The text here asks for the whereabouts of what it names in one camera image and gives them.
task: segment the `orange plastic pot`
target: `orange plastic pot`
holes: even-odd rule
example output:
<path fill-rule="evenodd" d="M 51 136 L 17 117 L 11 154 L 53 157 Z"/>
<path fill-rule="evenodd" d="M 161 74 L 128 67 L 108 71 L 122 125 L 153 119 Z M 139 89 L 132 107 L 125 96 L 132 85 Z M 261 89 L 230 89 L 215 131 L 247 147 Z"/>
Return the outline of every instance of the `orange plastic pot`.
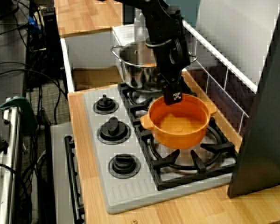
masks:
<path fill-rule="evenodd" d="M 140 120 L 160 144 L 186 149 L 201 142 L 210 117 L 216 112 L 217 108 L 211 102 L 183 94 L 182 101 L 173 105 L 166 105 L 164 97 L 156 99 L 150 105 L 148 114 Z"/>

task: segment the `stovetop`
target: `stovetop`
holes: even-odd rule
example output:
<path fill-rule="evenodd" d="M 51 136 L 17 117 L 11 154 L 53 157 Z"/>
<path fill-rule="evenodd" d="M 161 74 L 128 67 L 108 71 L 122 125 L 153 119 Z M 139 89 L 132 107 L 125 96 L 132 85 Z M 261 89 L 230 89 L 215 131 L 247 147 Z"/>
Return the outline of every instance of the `stovetop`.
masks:
<path fill-rule="evenodd" d="M 143 129 L 140 116 L 159 96 L 137 93 L 126 84 L 83 95 L 105 206 L 111 214 L 230 182 L 237 154 L 213 118 L 202 144 L 190 149 L 166 148 Z"/>

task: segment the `green clamp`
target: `green clamp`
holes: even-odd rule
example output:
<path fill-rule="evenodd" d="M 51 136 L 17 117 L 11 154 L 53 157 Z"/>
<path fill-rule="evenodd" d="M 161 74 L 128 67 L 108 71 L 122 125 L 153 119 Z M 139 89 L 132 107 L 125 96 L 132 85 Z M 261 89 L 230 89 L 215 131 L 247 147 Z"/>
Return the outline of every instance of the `green clamp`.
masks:
<path fill-rule="evenodd" d="M 29 101 L 25 97 L 14 97 L 1 104 L 0 110 L 4 111 L 11 107 L 19 107 L 21 109 L 21 123 L 23 133 L 34 133 L 37 129 L 37 119 Z"/>

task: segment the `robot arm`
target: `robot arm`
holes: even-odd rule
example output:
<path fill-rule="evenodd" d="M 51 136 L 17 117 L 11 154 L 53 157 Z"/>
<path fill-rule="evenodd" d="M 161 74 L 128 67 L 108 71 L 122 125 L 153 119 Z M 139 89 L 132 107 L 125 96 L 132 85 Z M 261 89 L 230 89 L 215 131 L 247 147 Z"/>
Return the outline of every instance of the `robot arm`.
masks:
<path fill-rule="evenodd" d="M 163 0 L 116 1 L 142 10 L 149 34 L 146 45 L 154 51 L 165 103 L 180 102 L 182 69 L 190 65 L 180 9 Z"/>

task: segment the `gray stove panel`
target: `gray stove panel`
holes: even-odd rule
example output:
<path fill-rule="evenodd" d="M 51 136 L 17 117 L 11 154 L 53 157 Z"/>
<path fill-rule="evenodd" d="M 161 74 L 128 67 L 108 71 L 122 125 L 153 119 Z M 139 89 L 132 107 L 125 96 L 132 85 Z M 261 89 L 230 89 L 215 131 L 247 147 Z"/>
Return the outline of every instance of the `gray stove panel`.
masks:
<path fill-rule="evenodd" d="M 93 105 L 102 98 L 103 94 L 106 94 L 107 97 L 118 102 L 119 108 L 116 112 L 107 115 L 94 112 Z M 83 95 L 83 102 L 105 206 L 108 213 L 120 213 L 168 199 L 193 194 L 198 191 L 211 189 L 230 182 L 231 173 L 182 185 L 173 189 L 158 191 L 117 87 L 87 92 Z M 117 117 L 118 120 L 126 123 L 132 129 L 130 138 L 118 145 L 106 145 L 97 138 L 99 127 L 111 117 Z M 132 154 L 139 159 L 141 167 L 137 175 L 128 179 L 118 179 L 109 173 L 109 162 L 117 154 Z"/>

